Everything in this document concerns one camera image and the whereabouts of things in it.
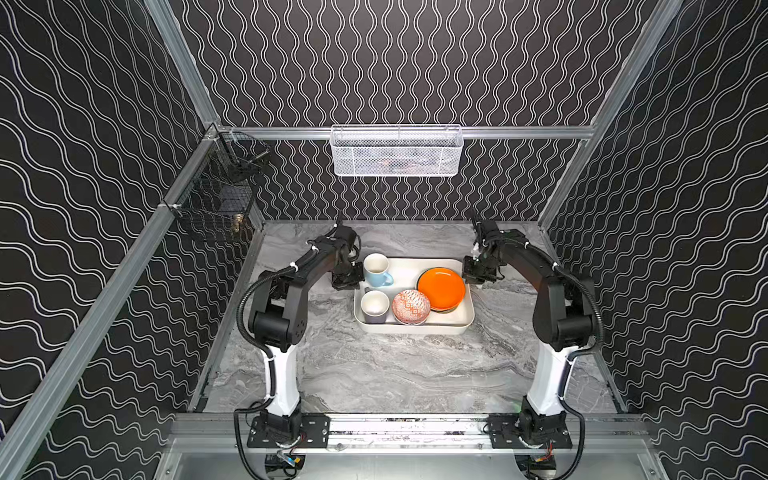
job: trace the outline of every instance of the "white mesh basket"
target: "white mesh basket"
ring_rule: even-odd
[[[333,125],[333,170],[341,177],[453,177],[459,125]]]

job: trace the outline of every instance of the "black wallpaper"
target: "black wallpaper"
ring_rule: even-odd
[[[654,0],[172,0],[233,126],[589,124]]]
[[[138,0],[0,0],[0,439],[202,134]]]
[[[226,136],[243,155],[254,142]],[[280,141],[258,177],[258,207],[271,220],[536,220],[576,140],[466,141],[454,177],[338,177],[328,142]]]
[[[247,250],[245,242],[193,242],[174,223],[25,478],[153,478]]]
[[[670,478],[768,478],[768,3],[689,0],[551,228]]]

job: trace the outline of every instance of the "white tray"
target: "white tray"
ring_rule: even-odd
[[[469,285],[465,284],[464,300],[448,313],[430,312],[427,320],[420,325],[403,325],[392,313],[391,302],[395,295],[403,290],[415,289],[416,280],[430,268],[443,266],[459,275],[462,273],[462,262],[451,258],[389,258],[389,272],[395,282],[390,286],[373,288],[367,282],[360,282],[360,288],[355,290],[355,319],[360,328],[368,333],[412,334],[412,335],[458,335],[463,333],[475,319],[475,308]],[[380,290],[389,297],[390,308],[384,323],[366,323],[366,318],[360,309],[360,299],[366,289]]]

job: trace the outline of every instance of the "orange dish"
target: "orange dish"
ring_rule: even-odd
[[[426,295],[436,312],[450,312],[464,300],[466,293],[462,276],[441,266],[422,273],[416,282],[416,289]]]

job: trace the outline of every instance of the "mug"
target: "mug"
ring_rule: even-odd
[[[392,275],[386,271],[389,268],[389,259],[381,253],[371,253],[362,262],[362,268],[366,271],[366,282],[370,286],[392,285]]]
[[[369,290],[360,300],[360,309],[366,323],[384,323],[389,312],[389,297],[384,292]]]

